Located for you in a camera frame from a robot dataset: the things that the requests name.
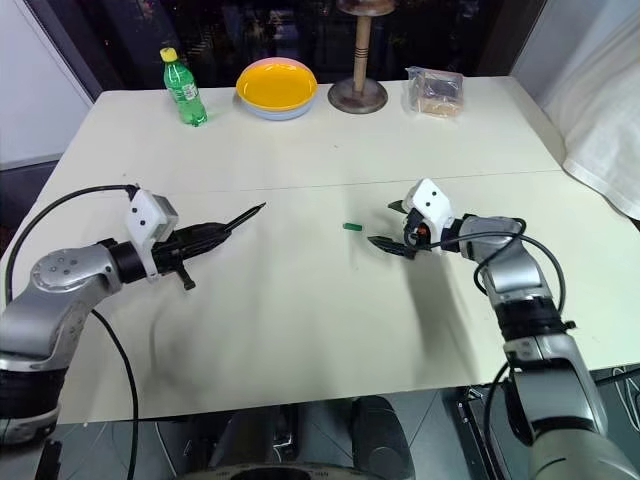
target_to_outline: yellow plate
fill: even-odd
[[[313,98],[318,89],[313,73],[285,64],[248,68],[236,82],[236,91],[249,105],[270,112],[298,108]]]

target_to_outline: small green object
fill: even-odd
[[[362,225],[358,225],[357,223],[343,223],[342,228],[345,230],[353,230],[354,232],[362,231]]]

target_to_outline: white towel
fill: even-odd
[[[545,111],[565,138],[563,168],[640,219],[640,28],[626,21],[558,89]]]

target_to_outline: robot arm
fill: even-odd
[[[422,249],[440,253],[430,247],[440,242],[443,250],[481,265],[512,372],[504,386],[509,420],[516,436],[530,446],[530,478],[640,479],[606,437],[600,395],[566,333],[571,325],[561,321],[542,270],[518,236],[520,223],[472,215],[455,219],[449,200],[430,180],[389,207],[407,214],[405,242],[371,237],[374,245],[413,259]]]
[[[227,224],[173,231],[178,216],[164,197],[139,190],[127,226],[132,238],[52,252],[31,270],[27,288],[0,318],[0,445],[44,437],[55,428],[58,397],[85,320],[124,283],[176,272],[195,287],[183,261],[224,242],[264,206]]]

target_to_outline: wooden pole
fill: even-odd
[[[364,89],[364,79],[367,76],[370,35],[371,17],[358,17],[358,25],[356,28],[356,57],[353,63],[353,89],[357,93],[362,93]]]

